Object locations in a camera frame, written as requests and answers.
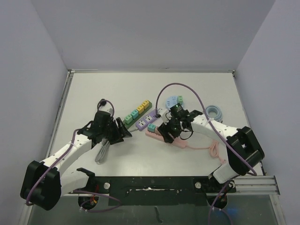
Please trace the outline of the green charger plug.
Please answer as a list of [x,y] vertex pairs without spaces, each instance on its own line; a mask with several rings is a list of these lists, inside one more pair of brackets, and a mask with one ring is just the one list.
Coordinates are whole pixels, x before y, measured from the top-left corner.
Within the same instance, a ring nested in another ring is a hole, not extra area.
[[177,103],[183,105],[183,96],[177,96]]
[[133,117],[132,117],[132,115],[131,114],[128,114],[125,118],[124,118],[124,122],[125,122],[125,124],[130,124],[131,122],[132,122],[132,120],[133,120]]

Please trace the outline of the teal charger plug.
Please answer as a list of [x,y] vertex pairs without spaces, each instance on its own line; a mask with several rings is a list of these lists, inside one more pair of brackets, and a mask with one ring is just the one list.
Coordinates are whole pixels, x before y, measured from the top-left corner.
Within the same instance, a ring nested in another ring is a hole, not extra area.
[[132,112],[131,112],[131,116],[132,116],[132,119],[136,119],[138,116],[139,116],[139,114],[138,114],[138,111],[135,109],[135,110],[133,110]]
[[147,130],[148,130],[149,132],[151,132],[151,133],[155,133],[156,125],[154,125],[154,124],[152,124],[152,123],[148,124]]

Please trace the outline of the yellow charger plug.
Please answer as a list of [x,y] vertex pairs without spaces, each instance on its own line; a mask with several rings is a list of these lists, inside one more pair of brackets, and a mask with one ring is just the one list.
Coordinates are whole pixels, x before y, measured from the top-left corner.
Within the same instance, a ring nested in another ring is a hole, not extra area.
[[143,106],[144,110],[146,110],[147,108],[149,108],[150,102],[148,100],[145,100],[145,101],[143,101],[142,106]]
[[137,111],[138,111],[139,115],[142,114],[144,112],[144,110],[145,110],[145,107],[143,105],[140,105],[137,107]]

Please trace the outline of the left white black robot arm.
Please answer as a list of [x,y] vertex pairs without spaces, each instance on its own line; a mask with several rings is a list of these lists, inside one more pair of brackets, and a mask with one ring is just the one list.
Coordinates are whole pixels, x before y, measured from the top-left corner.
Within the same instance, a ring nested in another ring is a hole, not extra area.
[[101,146],[103,140],[111,145],[132,137],[120,118],[105,111],[97,111],[92,121],[73,132],[64,147],[42,161],[32,161],[25,173],[20,196],[27,206],[52,209],[60,197],[83,190],[89,193],[96,187],[95,174],[82,167],[67,169],[86,152]]

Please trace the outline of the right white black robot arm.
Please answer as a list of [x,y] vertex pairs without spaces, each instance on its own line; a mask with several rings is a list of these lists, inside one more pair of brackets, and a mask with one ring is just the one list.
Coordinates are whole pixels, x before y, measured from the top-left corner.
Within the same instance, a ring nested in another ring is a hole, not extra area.
[[211,173],[209,187],[218,192],[225,187],[225,182],[237,176],[244,176],[265,157],[265,154],[253,132],[247,126],[231,127],[212,118],[207,118],[202,112],[189,112],[180,104],[157,113],[163,120],[157,128],[165,143],[173,143],[184,131],[199,133],[222,143],[227,149],[228,160]]

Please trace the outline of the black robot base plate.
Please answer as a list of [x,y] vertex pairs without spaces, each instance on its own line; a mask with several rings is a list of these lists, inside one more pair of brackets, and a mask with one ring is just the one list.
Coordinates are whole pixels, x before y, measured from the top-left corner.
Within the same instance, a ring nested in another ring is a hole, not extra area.
[[205,206],[218,193],[217,204],[225,205],[227,193],[235,193],[236,188],[233,180],[224,185],[207,176],[95,176],[76,191],[79,205],[92,209],[104,200],[108,206]]

